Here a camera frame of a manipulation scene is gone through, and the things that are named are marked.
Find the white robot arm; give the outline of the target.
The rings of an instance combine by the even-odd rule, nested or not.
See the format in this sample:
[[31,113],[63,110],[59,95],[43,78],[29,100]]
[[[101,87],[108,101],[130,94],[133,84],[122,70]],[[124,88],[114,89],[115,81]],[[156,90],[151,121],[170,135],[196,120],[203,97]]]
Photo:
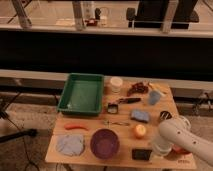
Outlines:
[[207,141],[190,132],[190,122],[183,116],[162,121],[151,147],[155,155],[166,156],[177,145],[213,166],[213,142]]

